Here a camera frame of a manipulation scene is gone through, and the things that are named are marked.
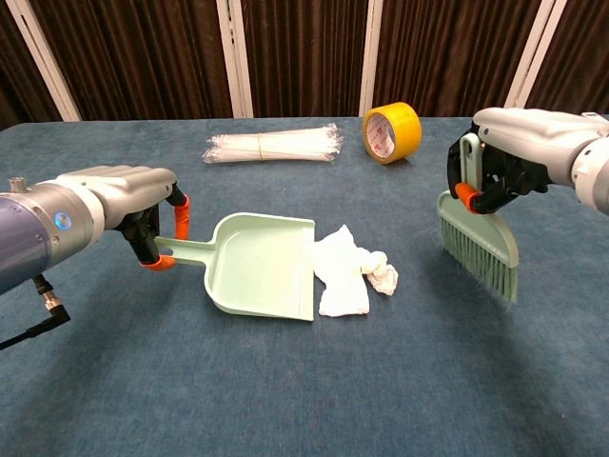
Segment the packing tape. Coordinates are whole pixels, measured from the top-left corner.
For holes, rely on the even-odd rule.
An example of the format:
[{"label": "packing tape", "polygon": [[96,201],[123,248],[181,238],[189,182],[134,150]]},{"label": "packing tape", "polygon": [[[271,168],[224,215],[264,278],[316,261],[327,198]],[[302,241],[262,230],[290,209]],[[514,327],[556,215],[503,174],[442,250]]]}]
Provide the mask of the packing tape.
[{"label": "packing tape", "polygon": [[417,150],[422,138],[421,121],[406,103],[392,103],[371,109],[365,115],[362,135],[370,157],[388,164]]}]

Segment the blue tablecloth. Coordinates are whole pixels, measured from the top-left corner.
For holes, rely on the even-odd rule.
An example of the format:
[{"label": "blue tablecloth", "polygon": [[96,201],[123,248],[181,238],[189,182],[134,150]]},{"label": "blue tablecloth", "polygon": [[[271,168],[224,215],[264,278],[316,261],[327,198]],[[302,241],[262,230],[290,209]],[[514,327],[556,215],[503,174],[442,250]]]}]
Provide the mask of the blue tablecloth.
[{"label": "blue tablecloth", "polygon": [[[218,133],[337,123],[334,163],[206,165]],[[0,134],[0,178],[98,164],[167,167],[191,196],[191,238],[232,212],[347,224],[387,252],[392,297],[315,322],[222,313],[202,270],[139,267],[117,232],[52,268],[68,324],[0,352],[0,455],[609,454],[609,219],[571,189],[501,213],[521,252],[513,306],[440,242],[436,199],[465,118],[422,119],[408,162],[370,160],[361,119],[29,124]],[[163,205],[164,234],[171,214]],[[323,285],[316,280],[316,309]],[[31,283],[0,297],[0,337],[47,317]]]}]

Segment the robotic hand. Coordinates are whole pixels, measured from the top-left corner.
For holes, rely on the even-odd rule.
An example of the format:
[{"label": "robotic hand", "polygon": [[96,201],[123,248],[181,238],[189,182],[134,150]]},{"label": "robotic hand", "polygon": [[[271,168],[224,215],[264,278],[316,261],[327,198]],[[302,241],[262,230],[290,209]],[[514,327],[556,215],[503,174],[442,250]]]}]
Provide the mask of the robotic hand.
[{"label": "robotic hand", "polygon": [[168,169],[94,167],[65,173],[27,189],[23,178],[10,179],[0,193],[0,294],[33,279],[51,317],[0,344],[7,348],[64,324],[68,313],[42,272],[95,243],[104,230],[119,230],[141,264],[160,270],[175,260],[160,255],[158,204],[175,207],[176,238],[187,239],[189,201]]},{"label": "robotic hand", "polygon": [[467,133],[481,139],[482,186],[462,183],[459,141],[448,151],[448,184],[472,212],[495,212],[531,190],[575,188],[580,201],[609,214],[609,121],[542,109],[488,108]]}]

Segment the tape label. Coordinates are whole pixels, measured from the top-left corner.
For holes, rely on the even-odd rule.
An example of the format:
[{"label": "tape label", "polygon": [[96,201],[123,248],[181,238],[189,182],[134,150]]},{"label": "tape label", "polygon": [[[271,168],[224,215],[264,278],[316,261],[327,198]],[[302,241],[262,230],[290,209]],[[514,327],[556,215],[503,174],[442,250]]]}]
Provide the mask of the tape label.
[{"label": "tape label", "polygon": [[395,148],[390,131],[391,124],[382,114],[375,112],[368,119],[365,129],[368,144],[374,154],[383,159],[389,157]]}]

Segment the bundle of zip ties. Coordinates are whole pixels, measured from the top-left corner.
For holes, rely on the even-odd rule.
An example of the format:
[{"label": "bundle of zip ties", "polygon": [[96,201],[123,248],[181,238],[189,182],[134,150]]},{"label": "bundle of zip ties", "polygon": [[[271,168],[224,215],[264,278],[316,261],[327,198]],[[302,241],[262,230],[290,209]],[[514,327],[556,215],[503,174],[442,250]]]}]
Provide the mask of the bundle of zip ties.
[{"label": "bundle of zip ties", "polygon": [[341,151],[336,124],[318,129],[216,135],[203,154],[208,164],[250,160],[319,160],[329,162]]}]

